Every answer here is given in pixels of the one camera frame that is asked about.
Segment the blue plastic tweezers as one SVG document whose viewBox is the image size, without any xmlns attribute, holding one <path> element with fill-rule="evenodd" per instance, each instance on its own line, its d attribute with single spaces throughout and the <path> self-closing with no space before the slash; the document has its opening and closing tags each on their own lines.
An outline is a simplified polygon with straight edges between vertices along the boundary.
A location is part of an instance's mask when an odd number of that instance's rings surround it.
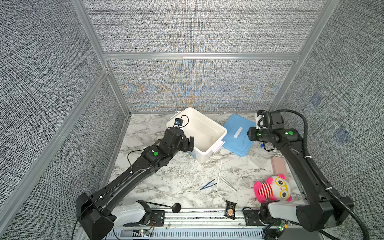
<svg viewBox="0 0 384 240">
<path fill-rule="evenodd" d="M 206 185 L 204 185 L 201 189 L 201 190 L 204 190 L 204 189 L 207 189 L 207 188 L 211 188 L 213 186 L 215 186 L 217 184 L 217 181 L 216 180 L 212 180 L 210 181 L 209 183 L 207 183 Z"/>
</svg>

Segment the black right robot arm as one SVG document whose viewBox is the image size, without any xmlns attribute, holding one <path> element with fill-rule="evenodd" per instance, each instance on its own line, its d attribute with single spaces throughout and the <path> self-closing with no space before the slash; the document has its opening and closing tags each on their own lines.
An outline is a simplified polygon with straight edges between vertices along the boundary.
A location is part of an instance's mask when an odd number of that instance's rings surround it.
<svg viewBox="0 0 384 240">
<path fill-rule="evenodd" d="M 370 238 L 363 221 L 353 211 L 354 203 L 349 197 L 342 197 L 326 179 L 308 151 L 308 122 L 296 112 L 304 123 L 304 134 L 296 129 L 286 129 L 282 110 L 257 112 L 257 124 L 247 132 L 250 141 L 270 143 L 280 151 L 296 174 L 304 190 L 306 205 L 290 204 L 292 196 L 283 175 L 270 177 L 265 183 L 256 182 L 254 189 L 261 203 L 260 222 L 267 225 L 268 232 L 273 224 L 285 220 L 302 226 L 309 232 L 317 231 L 332 239 L 324 229 L 341 225 L 351 216 L 359 225 L 363 239 Z"/>
</svg>

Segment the white plastic storage bin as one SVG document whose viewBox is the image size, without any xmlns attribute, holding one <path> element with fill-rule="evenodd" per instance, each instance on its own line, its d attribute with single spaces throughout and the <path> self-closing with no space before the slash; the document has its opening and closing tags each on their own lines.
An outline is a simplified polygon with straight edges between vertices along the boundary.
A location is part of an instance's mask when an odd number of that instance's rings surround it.
<svg viewBox="0 0 384 240">
<path fill-rule="evenodd" d="M 189 154 L 199 163 L 205 163 L 224 145 L 223 139 L 227 129 L 194 108 L 186 108 L 173 115 L 166 123 L 166 127 L 172 127 L 176 118 L 183 119 L 182 130 L 185 135 L 188 138 L 195 138 L 194 150 Z"/>
</svg>

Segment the white glass stirring rod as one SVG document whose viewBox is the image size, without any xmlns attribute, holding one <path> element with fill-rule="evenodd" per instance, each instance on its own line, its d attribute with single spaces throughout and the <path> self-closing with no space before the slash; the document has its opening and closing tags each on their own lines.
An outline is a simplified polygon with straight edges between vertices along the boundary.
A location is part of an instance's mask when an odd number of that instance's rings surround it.
<svg viewBox="0 0 384 240">
<path fill-rule="evenodd" d="M 221 170 L 222 170 L 222 165 L 223 165 L 223 160 L 220 162 L 220 168 L 219 168 L 219 173 L 218 173 L 218 178 L 217 178 L 217 185 L 216 185 L 216 192 L 219 189 L 219 183 L 220 183 L 220 178 L 221 178 Z"/>
</svg>

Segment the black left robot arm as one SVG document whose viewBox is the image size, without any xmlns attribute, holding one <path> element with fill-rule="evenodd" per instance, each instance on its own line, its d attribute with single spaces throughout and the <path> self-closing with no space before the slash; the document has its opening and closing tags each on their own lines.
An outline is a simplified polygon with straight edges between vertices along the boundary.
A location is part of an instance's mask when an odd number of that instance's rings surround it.
<svg viewBox="0 0 384 240">
<path fill-rule="evenodd" d="M 105 187 L 91 195 L 82 193 L 76 200 L 77 220 L 91 240 L 102 240 L 114 228 L 119 215 L 117 204 L 140 182 L 166 166 L 179 152 L 190 152 L 194 137 L 187 138 L 181 128 L 170 127 L 164 137 L 146 147 L 137 160 Z"/>
</svg>

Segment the blue capped test tube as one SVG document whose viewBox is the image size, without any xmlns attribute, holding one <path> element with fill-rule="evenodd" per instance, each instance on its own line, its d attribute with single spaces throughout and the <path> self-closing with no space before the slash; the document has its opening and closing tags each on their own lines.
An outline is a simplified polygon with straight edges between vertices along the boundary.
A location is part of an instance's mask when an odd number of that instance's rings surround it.
<svg viewBox="0 0 384 240">
<path fill-rule="evenodd" d="M 265 151 L 264 150 L 264 144 L 261 144 L 258 149 L 256 150 L 256 153 L 255 153 L 255 158 L 258 158 L 259 156 L 263 155 L 263 152 Z"/>
</svg>

